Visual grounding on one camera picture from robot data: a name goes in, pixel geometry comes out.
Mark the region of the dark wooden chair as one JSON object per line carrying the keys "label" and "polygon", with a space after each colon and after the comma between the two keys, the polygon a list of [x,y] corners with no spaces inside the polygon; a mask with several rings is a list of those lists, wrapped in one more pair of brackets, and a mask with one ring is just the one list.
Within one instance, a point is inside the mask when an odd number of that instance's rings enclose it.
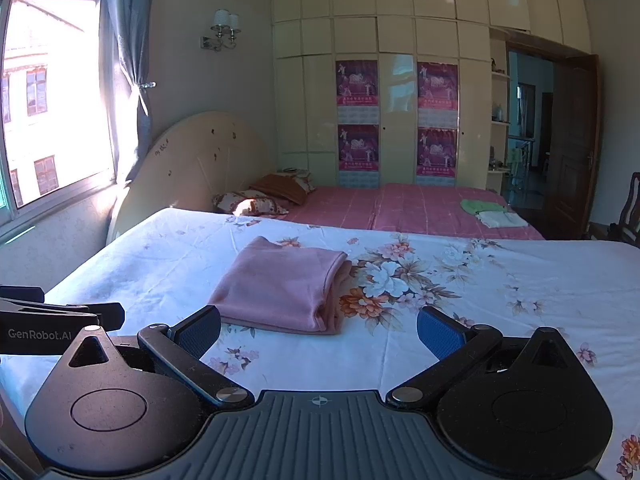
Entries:
{"label": "dark wooden chair", "polygon": [[629,191],[625,205],[617,222],[608,226],[590,222],[587,230],[588,240],[608,240],[625,243],[634,247],[640,245],[640,172],[634,172],[630,179]]}

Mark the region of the dark wooden door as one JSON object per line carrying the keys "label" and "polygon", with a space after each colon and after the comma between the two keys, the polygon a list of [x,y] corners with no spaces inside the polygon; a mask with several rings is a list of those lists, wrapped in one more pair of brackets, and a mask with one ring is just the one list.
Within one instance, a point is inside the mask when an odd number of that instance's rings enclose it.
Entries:
{"label": "dark wooden door", "polygon": [[549,240],[579,240],[586,232],[601,151],[601,89],[597,55],[574,56],[555,64],[544,196],[544,230]]}

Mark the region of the corner open shelf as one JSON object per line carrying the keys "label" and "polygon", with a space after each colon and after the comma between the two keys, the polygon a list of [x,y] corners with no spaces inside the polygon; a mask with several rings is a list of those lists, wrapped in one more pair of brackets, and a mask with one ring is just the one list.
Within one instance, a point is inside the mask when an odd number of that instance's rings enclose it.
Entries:
{"label": "corner open shelf", "polygon": [[490,55],[491,132],[487,188],[501,195],[509,172],[506,158],[508,157],[511,78],[509,75],[509,55],[508,50],[506,50],[506,40],[499,38],[496,34],[492,34],[490,37]]}

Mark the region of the window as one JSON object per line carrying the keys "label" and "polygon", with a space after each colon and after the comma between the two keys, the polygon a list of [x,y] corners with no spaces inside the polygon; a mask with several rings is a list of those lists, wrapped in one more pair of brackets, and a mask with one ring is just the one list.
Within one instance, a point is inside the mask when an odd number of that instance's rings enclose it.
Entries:
{"label": "window", "polygon": [[106,0],[1,0],[1,237],[115,181]]}

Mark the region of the floral red white pillow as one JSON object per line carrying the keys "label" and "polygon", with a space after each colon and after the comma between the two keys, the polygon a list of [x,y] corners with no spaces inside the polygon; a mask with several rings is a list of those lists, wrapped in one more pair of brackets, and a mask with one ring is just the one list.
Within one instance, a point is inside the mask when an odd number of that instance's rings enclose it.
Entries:
{"label": "floral red white pillow", "polygon": [[288,210],[275,198],[256,190],[227,192],[213,197],[216,212],[234,216],[283,216]]}

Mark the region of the upper right pink poster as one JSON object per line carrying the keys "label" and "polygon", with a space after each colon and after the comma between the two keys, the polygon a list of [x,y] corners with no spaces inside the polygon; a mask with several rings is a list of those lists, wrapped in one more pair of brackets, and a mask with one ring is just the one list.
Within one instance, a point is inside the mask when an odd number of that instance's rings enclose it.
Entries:
{"label": "upper right pink poster", "polygon": [[458,128],[458,66],[418,63],[418,126]]}

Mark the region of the pink poster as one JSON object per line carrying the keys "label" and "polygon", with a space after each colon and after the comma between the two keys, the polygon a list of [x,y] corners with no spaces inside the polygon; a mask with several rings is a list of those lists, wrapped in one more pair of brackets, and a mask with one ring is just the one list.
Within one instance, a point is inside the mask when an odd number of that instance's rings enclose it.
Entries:
{"label": "pink poster", "polygon": [[378,61],[335,62],[337,121],[348,126],[378,126]]}
{"label": "pink poster", "polygon": [[338,182],[343,188],[378,188],[378,125],[339,125]]}
{"label": "pink poster", "polygon": [[418,126],[458,128],[458,66],[418,63]]}
{"label": "pink poster", "polygon": [[418,129],[416,184],[454,186],[457,172],[457,129]]}

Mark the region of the cream wardrobe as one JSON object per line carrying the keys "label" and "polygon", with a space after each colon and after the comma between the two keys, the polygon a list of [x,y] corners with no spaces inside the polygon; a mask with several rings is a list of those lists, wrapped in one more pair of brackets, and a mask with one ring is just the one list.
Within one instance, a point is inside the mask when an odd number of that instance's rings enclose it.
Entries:
{"label": "cream wardrobe", "polygon": [[335,62],[378,61],[380,185],[416,184],[418,63],[458,66],[457,186],[487,188],[490,37],[591,49],[585,0],[271,0],[281,165],[338,182]]}

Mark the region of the lower right pink poster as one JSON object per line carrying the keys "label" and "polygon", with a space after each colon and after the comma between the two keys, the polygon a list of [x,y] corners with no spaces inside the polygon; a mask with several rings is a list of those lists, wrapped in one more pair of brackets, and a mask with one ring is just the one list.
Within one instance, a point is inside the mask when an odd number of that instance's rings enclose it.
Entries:
{"label": "lower right pink poster", "polygon": [[457,129],[418,129],[416,184],[454,186],[457,172]]}

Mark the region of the blue grey curtain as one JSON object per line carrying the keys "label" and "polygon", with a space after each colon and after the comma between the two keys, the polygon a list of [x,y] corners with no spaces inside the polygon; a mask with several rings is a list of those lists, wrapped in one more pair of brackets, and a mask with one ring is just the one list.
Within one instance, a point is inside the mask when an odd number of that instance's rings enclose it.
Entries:
{"label": "blue grey curtain", "polygon": [[134,180],[152,144],[149,91],[153,0],[106,0],[113,32],[113,112],[116,178]]}

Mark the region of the pink sweater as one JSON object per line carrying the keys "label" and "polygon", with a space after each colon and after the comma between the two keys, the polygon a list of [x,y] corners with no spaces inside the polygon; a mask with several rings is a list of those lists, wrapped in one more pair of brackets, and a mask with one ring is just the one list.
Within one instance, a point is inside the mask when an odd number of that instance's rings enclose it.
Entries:
{"label": "pink sweater", "polygon": [[344,252],[284,247],[258,236],[210,296],[224,322],[292,334],[334,335],[338,293],[352,263]]}

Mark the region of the orange striped pillow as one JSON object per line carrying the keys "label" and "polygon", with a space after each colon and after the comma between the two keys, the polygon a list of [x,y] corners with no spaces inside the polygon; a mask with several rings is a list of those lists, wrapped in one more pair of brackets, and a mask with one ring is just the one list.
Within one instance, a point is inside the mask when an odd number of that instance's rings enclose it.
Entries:
{"label": "orange striped pillow", "polygon": [[297,206],[306,203],[308,196],[314,192],[314,186],[309,180],[298,174],[267,174],[254,182],[250,188],[269,196],[282,198]]}

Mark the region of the cream round headboard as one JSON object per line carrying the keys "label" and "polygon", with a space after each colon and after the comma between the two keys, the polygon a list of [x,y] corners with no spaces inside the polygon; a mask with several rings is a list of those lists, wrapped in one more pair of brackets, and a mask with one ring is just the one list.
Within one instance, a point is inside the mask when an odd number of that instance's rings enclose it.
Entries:
{"label": "cream round headboard", "polygon": [[211,211],[216,195],[245,190],[276,169],[264,139],[223,112],[190,116],[167,129],[112,210],[107,243],[168,207]]}

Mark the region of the lower left pink poster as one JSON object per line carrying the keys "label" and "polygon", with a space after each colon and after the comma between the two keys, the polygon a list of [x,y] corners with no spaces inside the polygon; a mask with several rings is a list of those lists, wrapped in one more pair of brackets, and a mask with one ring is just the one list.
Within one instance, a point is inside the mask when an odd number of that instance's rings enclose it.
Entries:
{"label": "lower left pink poster", "polygon": [[343,188],[378,188],[378,125],[339,125],[338,182]]}

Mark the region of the white folded cloth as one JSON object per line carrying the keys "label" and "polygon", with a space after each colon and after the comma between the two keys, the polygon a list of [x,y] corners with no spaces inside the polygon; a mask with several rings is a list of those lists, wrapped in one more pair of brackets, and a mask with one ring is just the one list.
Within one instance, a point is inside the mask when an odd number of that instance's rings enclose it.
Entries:
{"label": "white folded cloth", "polygon": [[528,222],[513,211],[481,211],[475,218],[488,229],[515,229],[528,226]]}

